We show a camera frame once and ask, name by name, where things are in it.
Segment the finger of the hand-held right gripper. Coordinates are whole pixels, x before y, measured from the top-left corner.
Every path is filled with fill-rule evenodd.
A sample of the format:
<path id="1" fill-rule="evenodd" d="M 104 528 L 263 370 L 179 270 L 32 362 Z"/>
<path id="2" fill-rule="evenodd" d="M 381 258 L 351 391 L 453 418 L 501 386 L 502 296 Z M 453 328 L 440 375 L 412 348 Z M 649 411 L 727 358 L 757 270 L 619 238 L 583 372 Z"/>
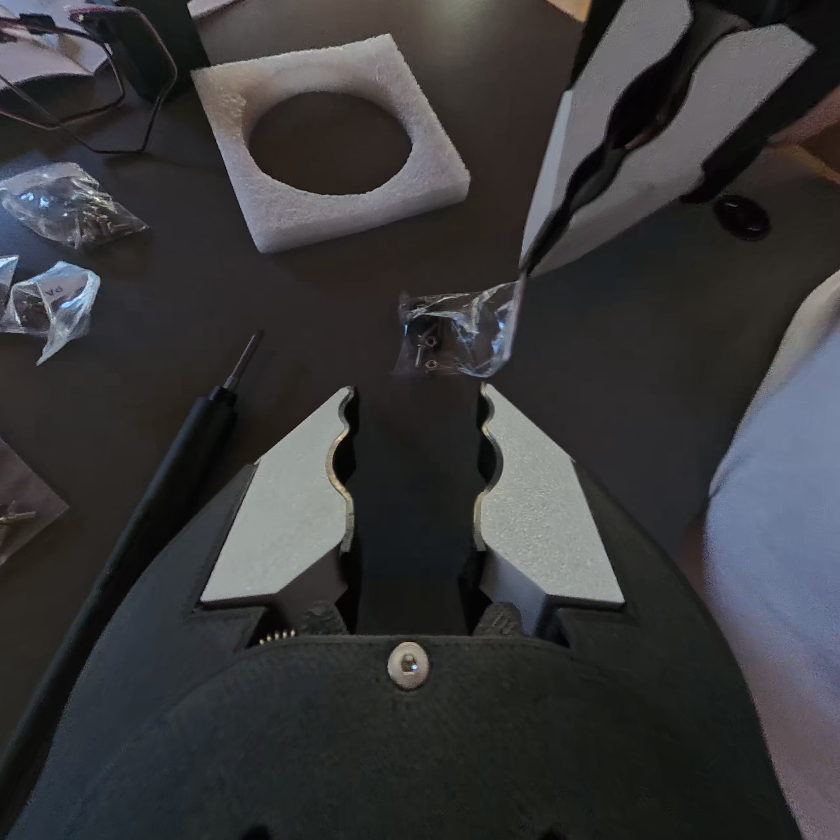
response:
<path id="1" fill-rule="evenodd" d="M 720 38 L 694 69 L 664 131 L 626 157 L 530 275 L 570 264 L 697 187 L 707 158 L 815 51 L 785 24 Z"/>
<path id="2" fill-rule="evenodd" d="M 521 270 L 533 272 L 544 229 L 571 196 L 574 173 L 606 142 L 622 96 L 674 50 L 692 17 L 688 2 L 621 3 L 560 100 L 523 232 Z"/>

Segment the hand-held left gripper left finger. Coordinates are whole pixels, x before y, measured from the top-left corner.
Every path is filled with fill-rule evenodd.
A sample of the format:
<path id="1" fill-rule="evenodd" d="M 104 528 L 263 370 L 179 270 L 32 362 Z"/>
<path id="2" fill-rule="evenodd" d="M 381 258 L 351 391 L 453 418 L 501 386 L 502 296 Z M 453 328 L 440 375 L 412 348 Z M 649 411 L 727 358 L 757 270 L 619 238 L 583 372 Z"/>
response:
<path id="1" fill-rule="evenodd" d="M 280 635 L 332 622 L 351 587 L 343 561 L 355 531 L 346 473 L 357 402 L 353 386 L 339 388 L 257 459 L 201 606 L 264 606 Z"/>

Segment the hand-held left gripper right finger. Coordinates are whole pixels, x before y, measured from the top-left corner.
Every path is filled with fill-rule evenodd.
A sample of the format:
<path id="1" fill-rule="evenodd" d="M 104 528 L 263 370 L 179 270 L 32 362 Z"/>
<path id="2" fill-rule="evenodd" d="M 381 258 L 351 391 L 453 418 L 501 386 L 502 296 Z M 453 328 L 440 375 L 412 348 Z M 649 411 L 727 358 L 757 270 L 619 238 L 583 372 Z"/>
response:
<path id="1" fill-rule="evenodd" d="M 479 388 L 474 555 L 461 572 L 471 636 L 549 636 L 559 610 L 620 616 L 616 577 L 577 466 L 494 385 Z"/>

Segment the clear screw packet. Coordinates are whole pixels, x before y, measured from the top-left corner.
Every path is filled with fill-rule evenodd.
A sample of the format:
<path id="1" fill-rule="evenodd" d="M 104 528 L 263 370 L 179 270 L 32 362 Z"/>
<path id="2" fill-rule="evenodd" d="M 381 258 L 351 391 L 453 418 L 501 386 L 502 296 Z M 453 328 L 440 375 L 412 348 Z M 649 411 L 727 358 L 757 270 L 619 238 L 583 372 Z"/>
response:
<path id="1" fill-rule="evenodd" d="M 509 362 L 527 286 L 524 275 L 477 292 L 400 296 L 396 375 L 487 379 Z"/>

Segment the dark grey desk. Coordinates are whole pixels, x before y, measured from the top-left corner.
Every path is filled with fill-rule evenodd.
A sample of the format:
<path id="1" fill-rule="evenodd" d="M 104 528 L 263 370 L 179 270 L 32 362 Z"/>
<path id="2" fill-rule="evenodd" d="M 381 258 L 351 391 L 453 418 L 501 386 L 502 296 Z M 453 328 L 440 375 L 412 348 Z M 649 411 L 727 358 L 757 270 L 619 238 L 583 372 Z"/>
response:
<path id="1" fill-rule="evenodd" d="M 203 499 L 354 385 L 365 626 L 387 627 L 391 598 L 405 631 L 453 626 L 477 383 L 394 374 L 398 299 L 512 278 L 580 31 L 546 2 L 243 2 L 207 20 L 219 63 L 392 34 L 471 175 L 459 205 L 278 255 L 253 244 L 194 91 L 128 160 L 2 121 L 3 177 L 76 161 L 150 226 L 79 255 L 2 213 L 20 276 L 66 259 L 101 278 L 89 334 L 54 359 L 2 335 L 2 437 L 70 508 L 2 566 L 3 748 L 195 399 L 259 329 Z M 732 189 L 769 212 L 765 240 L 730 236 L 709 205 L 666 208 L 529 285 L 492 380 L 667 551 L 793 312 L 838 268 L 835 185 L 770 154 Z"/>

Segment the black round part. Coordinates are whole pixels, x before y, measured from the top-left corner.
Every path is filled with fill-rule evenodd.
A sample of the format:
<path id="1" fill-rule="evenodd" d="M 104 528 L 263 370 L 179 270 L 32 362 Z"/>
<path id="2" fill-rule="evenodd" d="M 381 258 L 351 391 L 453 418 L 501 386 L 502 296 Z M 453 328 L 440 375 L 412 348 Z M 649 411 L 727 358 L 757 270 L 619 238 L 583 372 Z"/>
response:
<path id="1" fill-rule="evenodd" d="M 746 196 L 727 194 L 713 204 L 719 225 L 731 236 L 745 242 L 759 242 L 772 229 L 767 211 Z"/>

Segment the black precision screwdriver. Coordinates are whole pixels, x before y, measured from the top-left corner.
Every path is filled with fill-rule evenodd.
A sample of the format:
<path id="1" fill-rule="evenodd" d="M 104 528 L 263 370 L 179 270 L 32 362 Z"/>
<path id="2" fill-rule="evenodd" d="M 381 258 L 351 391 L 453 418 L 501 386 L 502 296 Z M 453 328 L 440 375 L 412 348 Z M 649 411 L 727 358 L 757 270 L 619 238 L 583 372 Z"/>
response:
<path id="1" fill-rule="evenodd" d="M 35 783 L 60 715 L 104 628 L 134 583 L 183 529 L 237 417 L 237 388 L 264 335 L 249 339 L 232 373 L 199 397 L 123 529 L 29 702 L 2 757 L 2 832 Z"/>

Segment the flat clear bag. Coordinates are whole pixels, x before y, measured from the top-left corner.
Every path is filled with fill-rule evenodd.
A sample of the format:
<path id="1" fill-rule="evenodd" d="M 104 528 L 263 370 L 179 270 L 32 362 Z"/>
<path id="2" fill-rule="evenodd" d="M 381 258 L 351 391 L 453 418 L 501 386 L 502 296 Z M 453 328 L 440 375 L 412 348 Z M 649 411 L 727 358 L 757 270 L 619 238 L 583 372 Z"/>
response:
<path id="1" fill-rule="evenodd" d="M 1 548 L 1 564 L 56 522 L 68 505 L 1 440 L 1 516 L 10 502 L 17 511 L 37 511 L 38 516 L 27 524 L 17 526 Z"/>

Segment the white foam frame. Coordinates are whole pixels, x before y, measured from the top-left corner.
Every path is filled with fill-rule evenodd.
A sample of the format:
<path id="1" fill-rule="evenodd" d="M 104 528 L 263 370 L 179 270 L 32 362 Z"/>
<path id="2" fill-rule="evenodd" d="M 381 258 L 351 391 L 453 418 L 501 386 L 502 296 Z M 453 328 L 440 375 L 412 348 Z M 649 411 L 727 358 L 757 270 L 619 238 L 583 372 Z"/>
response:
<path id="1" fill-rule="evenodd" d="M 248 231 L 262 254 L 355 235 L 466 200 L 470 173 L 391 34 L 192 71 Z M 318 194 L 265 173 L 249 151 L 257 122 L 310 92 L 371 102 L 411 142 L 402 168 L 364 193 Z"/>

